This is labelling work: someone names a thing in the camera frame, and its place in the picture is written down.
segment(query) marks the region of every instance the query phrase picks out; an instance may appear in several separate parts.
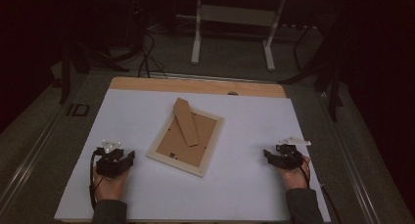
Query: desk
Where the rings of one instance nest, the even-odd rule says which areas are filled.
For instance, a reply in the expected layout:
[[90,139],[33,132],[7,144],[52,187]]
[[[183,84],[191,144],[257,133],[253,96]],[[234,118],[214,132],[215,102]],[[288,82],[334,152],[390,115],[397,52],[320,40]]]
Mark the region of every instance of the desk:
[[278,27],[281,14],[284,9],[286,0],[279,0],[279,6],[276,11],[268,10],[253,10],[234,7],[224,7],[215,5],[205,5],[202,0],[197,1],[196,12],[196,32],[193,43],[193,52],[191,63],[196,65],[199,63],[200,49],[201,49],[201,22],[215,21],[215,22],[233,22],[242,24],[253,24],[269,26],[270,31],[266,39],[263,40],[263,49],[267,68],[270,71],[275,70],[274,60],[271,51],[271,43],[274,39],[275,31]]
[[[178,97],[225,120],[203,178],[145,157]],[[55,218],[91,220],[89,159],[101,140],[119,139],[137,155],[126,184],[129,222],[289,220],[282,180],[262,155],[262,149],[274,152],[279,140],[302,137],[291,100],[284,97],[274,84],[115,78]],[[299,151],[309,156],[306,147]],[[330,221],[312,163],[310,171],[310,186]]]

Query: gray sleeve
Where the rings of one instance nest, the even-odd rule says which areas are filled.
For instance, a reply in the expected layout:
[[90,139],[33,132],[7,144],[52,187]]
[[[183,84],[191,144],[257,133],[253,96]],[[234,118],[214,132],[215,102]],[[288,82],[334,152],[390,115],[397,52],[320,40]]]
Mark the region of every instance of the gray sleeve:
[[317,196],[311,189],[292,189],[286,193],[287,207],[295,224],[323,223]]
[[92,224],[123,224],[127,214],[127,204],[120,201],[105,200],[97,202]]

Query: hand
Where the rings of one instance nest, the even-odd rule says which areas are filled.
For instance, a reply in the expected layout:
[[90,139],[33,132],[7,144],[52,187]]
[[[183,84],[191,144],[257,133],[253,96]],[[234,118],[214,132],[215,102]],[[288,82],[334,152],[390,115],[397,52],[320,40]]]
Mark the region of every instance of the hand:
[[124,184],[128,173],[129,169],[113,179],[99,175],[97,173],[97,166],[95,166],[94,186],[96,188],[95,198],[97,199],[97,202],[102,200],[121,201],[124,194]]
[[[310,171],[308,168],[308,164],[310,162],[310,158],[306,156],[302,156],[304,158],[304,162],[302,163],[301,167],[302,170],[304,170],[305,174],[307,175],[307,180],[309,180],[310,177]],[[304,174],[301,172],[301,170],[297,167],[293,170],[283,169],[276,167],[278,170],[278,173],[281,175],[284,181],[284,185],[287,190],[291,190],[294,188],[302,188],[307,189],[308,188],[308,181],[305,179]]]

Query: white board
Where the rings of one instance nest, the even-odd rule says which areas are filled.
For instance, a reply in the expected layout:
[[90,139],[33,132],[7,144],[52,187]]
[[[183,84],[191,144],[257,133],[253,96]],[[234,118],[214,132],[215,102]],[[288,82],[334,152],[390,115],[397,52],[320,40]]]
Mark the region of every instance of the white board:
[[[224,118],[203,178],[146,157],[177,98]],[[55,218],[90,220],[89,161],[103,139],[136,153],[124,201],[131,221],[289,220],[285,188],[262,150],[302,138],[290,99],[110,89],[69,179]],[[308,156],[305,146],[299,151]],[[312,163],[310,187],[330,221]]]

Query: gray floor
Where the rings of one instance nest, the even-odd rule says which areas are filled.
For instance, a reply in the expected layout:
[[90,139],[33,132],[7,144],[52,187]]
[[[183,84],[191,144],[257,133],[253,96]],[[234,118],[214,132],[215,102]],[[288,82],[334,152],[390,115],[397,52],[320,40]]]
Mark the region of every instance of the gray floor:
[[[255,36],[233,39],[232,34],[206,29],[200,63],[193,66],[190,64],[193,37],[187,27],[181,27],[175,34],[150,34],[155,39],[153,58],[163,63],[168,78],[210,77],[275,83],[298,73],[292,48],[300,31],[292,27],[277,31],[272,45],[277,67],[274,72],[266,69],[262,44]],[[312,57],[321,39],[318,31],[313,30],[301,43],[302,64]],[[150,37],[146,37],[147,48],[151,43]],[[48,88],[0,135],[1,191],[6,191],[19,166],[30,160],[25,160],[29,151],[39,149],[39,160],[31,162],[30,176],[24,177],[28,177],[24,186],[9,197],[1,223],[60,223],[53,219],[55,211],[111,79],[118,75],[136,76],[141,60],[142,57],[122,65],[131,69],[129,73],[99,67],[94,67],[88,75],[73,71],[72,92],[65,105],[58,104],[60,90]],[[151,77],[163,77],[155,63],[150,62],[150,69],[154,70]],[[328,115],[324,93],[316,93],[312,88],[313,79],[311,76],[284,88],[294,103],[304,138],[313,143],[309,150],[316,172],[342,223],[414,223],[346,86],[341,86],[343,106],[338,107],[339,122],[334,123]],[[71,103],[90,105],[89,114],[66,116]],[[329,203],[328,206],[332,223],[339,223]]]

